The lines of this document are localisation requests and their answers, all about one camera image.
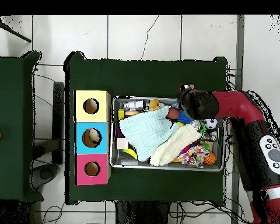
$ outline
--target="towel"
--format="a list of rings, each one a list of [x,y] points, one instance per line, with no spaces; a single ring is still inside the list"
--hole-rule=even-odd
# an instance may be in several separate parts
[[[188,144],[198,140],[201,134],[191,124],[180,127],[167,142],[157,147],[150,159],[151,165],[164,166],[176,158]]]
[[[148,160],[156,148],[179,129],[178,124],[172,125],[172,122],[166,119],[168,111],[169,106],[164,106],[159,110],[140,113],[119,122],[122,134],[135,147],[140,162]]]

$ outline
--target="multicolored plush toy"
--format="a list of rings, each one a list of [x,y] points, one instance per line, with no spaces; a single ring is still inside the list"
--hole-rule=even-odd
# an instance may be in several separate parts
[[[209,156],[209,151],[201,145],[190,148],[186,153],[177,157],[177,160],[183,165],[192,165],[203,168],[204,157]]]

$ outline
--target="yellow block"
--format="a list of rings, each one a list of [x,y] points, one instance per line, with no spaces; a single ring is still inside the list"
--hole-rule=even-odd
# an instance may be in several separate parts
[[[84,110],[84,102],[94,99],[95,108],[99,108],[94,114]],[[111,97],[107,91],[99,90],[76,90],[76,120],[77,122],[108,122],[110,120]]]
[[[118,120],[123,120],[124,119],[124,109],[119,109],[118,110]]]

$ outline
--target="orange ball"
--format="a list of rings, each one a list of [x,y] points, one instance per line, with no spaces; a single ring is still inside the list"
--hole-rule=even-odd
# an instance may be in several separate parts
[[[216,162],[216,156],[213,152],[209,154],[209,156],[204,157],[204,163],[207,165],[212,165]]]

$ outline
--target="green table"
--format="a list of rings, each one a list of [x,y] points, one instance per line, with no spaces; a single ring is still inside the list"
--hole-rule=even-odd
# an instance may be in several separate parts
[[[213,200],[223,204],[223,170],[167,171],[155,169],[112,168],[107,185],[74,185],[74,134],[72,91],[106,90],[111,96],[146,96],[175,98],[181,83],[193,83],[200,90],[225,90],[225,58],[214,61],[119,61],[86,60],[80,52],[72,52],[64,63],[66,72],[65,104],[66,156],[65,196],[75,201],[189,201]]]
[[[0,199],[42,200],[30,185],[33,161],[33,67],[39,52],[0,57]]]

